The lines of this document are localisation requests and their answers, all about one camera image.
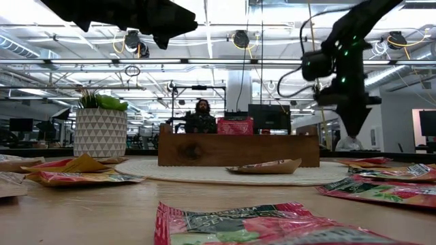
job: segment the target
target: wooden table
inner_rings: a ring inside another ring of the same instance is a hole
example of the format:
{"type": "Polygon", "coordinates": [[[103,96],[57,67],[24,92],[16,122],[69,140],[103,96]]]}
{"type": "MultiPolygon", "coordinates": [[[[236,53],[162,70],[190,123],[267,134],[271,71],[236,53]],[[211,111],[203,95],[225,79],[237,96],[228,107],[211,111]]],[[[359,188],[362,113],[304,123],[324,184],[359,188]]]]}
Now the wooden table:
{"type": "Polygon", "coordinates": [[[314,215],[398,240],[421,244],[434,244],[436,240],[435,214],[325,197],[313,187],[225,186],[154,180],[81,189],[50,189],[29,181],[25,184],[29,187],[27,196],[0,201],[0,244],[153,244],[159,201],[193,211],[298,201],[314,215]]]}

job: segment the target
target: man with beard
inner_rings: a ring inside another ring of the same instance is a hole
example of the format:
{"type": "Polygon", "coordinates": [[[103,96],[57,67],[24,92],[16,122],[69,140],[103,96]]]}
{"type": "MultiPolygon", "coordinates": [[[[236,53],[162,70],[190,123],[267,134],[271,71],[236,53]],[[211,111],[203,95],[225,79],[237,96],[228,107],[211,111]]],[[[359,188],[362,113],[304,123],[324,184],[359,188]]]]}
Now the man with beard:
{"type": "Polygon", "coordinates": [[[196,113],[185,126],[186,133],[217,133],[217,121],[210,115],[209,102],[201,99],[196,104],[196,113]]]}

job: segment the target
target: woven mat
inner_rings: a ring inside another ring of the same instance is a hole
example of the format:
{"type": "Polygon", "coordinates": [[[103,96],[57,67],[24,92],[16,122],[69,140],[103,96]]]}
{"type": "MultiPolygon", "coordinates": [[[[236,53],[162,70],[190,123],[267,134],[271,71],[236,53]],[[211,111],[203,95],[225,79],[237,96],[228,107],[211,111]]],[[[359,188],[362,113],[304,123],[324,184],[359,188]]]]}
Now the woven mat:
{"type": "Polygon", "coordinates": [[[321,162],[320,167],[299,167],[293,174],[232,174],[224,167],[159,167],[156,160],[119,164],[122,174],[145,176],[155,180],[177,182],[311,186],[336,182],[347,177],[347,168],[339,163],[321,162]]]}

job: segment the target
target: white geometric planter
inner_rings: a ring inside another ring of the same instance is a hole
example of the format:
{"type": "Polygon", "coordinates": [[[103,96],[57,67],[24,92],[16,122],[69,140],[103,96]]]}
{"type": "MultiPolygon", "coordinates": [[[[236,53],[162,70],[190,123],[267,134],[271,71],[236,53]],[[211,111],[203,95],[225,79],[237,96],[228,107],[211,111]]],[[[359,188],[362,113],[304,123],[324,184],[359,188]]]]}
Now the white geometric planter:
{"type": "Polygon", "coordinates": [[[127,113],[101,108],[79,109],[74,156],[121,157],[125,154],[127,113]]]}

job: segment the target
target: wooden crate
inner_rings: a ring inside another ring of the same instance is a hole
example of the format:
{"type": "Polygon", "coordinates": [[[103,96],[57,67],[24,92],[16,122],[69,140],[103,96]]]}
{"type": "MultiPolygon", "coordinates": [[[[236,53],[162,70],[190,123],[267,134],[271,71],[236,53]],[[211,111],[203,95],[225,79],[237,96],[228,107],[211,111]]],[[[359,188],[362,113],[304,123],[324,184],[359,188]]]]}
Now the wooden crate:
{"type": "Polygon", "coordinates": [[[159,166],[233,167],[280,159],[302,159],[301,167],[320,166],[316,135],[173,134],[162,124],[159,166]]]}

